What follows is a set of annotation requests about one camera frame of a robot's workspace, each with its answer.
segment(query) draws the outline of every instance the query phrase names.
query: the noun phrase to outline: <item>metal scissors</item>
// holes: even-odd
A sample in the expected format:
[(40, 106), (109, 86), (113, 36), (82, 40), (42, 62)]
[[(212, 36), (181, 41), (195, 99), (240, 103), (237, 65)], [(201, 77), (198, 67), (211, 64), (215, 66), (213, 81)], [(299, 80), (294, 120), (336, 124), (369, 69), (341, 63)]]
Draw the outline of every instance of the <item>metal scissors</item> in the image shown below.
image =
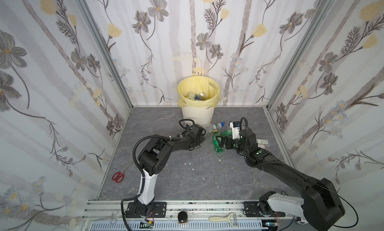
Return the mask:
[(128, 166), (124, 169), (122, 172), (117, 172), (112, 176), (112, 180), (119, 183), (124, 179), (124, 173), (129, 168), (129, 166), (132, 164), (133, 160), (128, 164)]
[(115, 216), (116, 214), (118, 214), (118, 211), (117, 211), (117, 210), (113, 210), (113, 211), (112, 211), (112, 215), (107, 216), (107, 217), (104, 217), (104, 218), (94, 219), (94, 220), (92, 220), (92, 221), (99, 221), (99, 220), (111, 219), (111, 220), (110, 220), (110, 223), (111, 223), (111, 224), (115, 224), (118, 220), (117, 220), (116, 218), (114, 218), (113, 216)]

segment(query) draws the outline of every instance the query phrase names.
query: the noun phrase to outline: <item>metal corner post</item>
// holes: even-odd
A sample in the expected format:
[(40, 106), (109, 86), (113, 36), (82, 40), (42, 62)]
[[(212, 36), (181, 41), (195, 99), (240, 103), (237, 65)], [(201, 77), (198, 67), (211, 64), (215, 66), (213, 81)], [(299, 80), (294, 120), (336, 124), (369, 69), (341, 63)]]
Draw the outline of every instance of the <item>metal corner post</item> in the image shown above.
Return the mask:
[(103, 40), (103, 36), (101, 35), (97, 24), (95, 20), (93, 19), (93, 16), (91, 14), (91, 11), (89, 10), (89, 7), (85, 0), (75, 0), (76, 4), (78, 5), (81, 13), (83, 14), (83, 17), (85, 18), (87, 25), (92, 33), (92, 36), (94, 40), (96, 41), (96, 44), (98, 45), (101, 53), (103, 54), (104, 59), (107, 61), (107, 65), (109, 69), (111, 70), (111, 74), (113, 76), (113, 79), (115, 80), (120, 93), (123, 96), (124, 102), (127, 105), (129, 109), (133, 107), (131, 100), (129, 99), (129, 96), (126, 92), (126, 89), (124, 87), (124, 84), (122, 83), (118, 71), (116, 70), (115, 65), (113, 65), (112, 57), (110, 56), (110, 53), (108, 51), (108, 48), (105, 44), (105, 41)]
[(316, 31), (320, 27), (322, 21), (327, 16), (329, 10), (331, 9), (333, 3), (335, 0), (323, 0), (318, 11), (313, 17), (313, 21), (310, 23), (310, 26), (308, 30), (305, 32), (304, 37), (300, 41), (299, 46), (297, 47), (295, 54), (292, 56), (290, 62), (285, 68), (285, 71), (281, 75), (280, 80), (277, 82), (275, 90), (273, 90), (270, 101), (268, 103), (268, 109), (275, 105), (275, 102), (277, 101), (277, 98), (283, 91), (283, 88), (285, 87), (289, 77), (291, 76), (295, 66), (301, 59), (302, 55), (304, 54), (305, 49), (310, 44), (311, 40), (316, 34)]

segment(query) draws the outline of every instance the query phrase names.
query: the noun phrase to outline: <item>trash can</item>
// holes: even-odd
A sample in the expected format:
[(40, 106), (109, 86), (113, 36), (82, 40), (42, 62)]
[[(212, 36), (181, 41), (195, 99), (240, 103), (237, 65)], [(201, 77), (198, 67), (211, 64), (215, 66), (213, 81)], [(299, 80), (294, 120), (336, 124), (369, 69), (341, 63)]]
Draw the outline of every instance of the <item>trash can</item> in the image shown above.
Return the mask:
[[(221, 90), (217, 82), (206, 76), (191, 76), (178, 84), (177, 91), (179, 92), (178, 105), (182, 109), (184, 118), (192, 119), (200, 125), (212, 121), (215, 107), (221, 99)], [(203, 92), (204, 100), (188, 99), (189, 92), (194, 94)]]

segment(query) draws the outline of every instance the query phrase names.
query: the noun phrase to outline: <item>gray marble tabletop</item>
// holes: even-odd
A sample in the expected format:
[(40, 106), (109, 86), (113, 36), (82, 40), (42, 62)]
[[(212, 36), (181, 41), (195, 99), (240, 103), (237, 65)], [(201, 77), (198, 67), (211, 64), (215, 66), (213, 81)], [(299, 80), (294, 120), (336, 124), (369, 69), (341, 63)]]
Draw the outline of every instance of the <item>gray marble tabletop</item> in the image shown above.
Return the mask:
[[(246, 117), (249, 128), (257, 138), (268, 140), (266, 149), (283, 161), (281, 151), (262, 108), (216, 108), (213, 123), (239, 121)], [(151, 134), (176, 136), (183, 129), (180, 108), (133, 108), (113, 157), (99, 200), (121, 200), (137, 194), (140, 172), (132, 163), (121, 183), (112, 176), (124, 170), (132, 160), (132, 149), (142, 137)], [(141, 143), (137, 154), (147, 142)], [(158, 174), (155, 198), (157, 200), (246, 200), (258, 199), (267, 191), (285, 190), (297, 194), (274, 176), (246, 165), (244, 158), (234, 149), (217, 153), (212, 134), (206, 137), (201, 148), (193, 151), (173, 152)]]

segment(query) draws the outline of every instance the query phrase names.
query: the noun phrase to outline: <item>floral wallpaper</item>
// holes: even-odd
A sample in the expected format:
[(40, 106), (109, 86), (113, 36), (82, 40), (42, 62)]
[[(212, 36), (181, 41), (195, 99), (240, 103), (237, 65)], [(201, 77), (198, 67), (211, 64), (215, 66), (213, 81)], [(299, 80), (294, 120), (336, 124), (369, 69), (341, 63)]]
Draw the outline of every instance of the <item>floral wallpaper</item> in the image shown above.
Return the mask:
[(77, 230), (128, 114), (75, 0), (0, 0), (0, 223)]
[[(336, 0), (269, 107), (301, 172), (327, 178), (357, 210), (351, 230), (382, 229), (384, 0)], [(337, 223), (354, 224), (346, 215)]]
[(86, 1), (134, 105), (176, 105), (191, 75), (217, 81), (220, 105), (266, 105), (322, 2)]

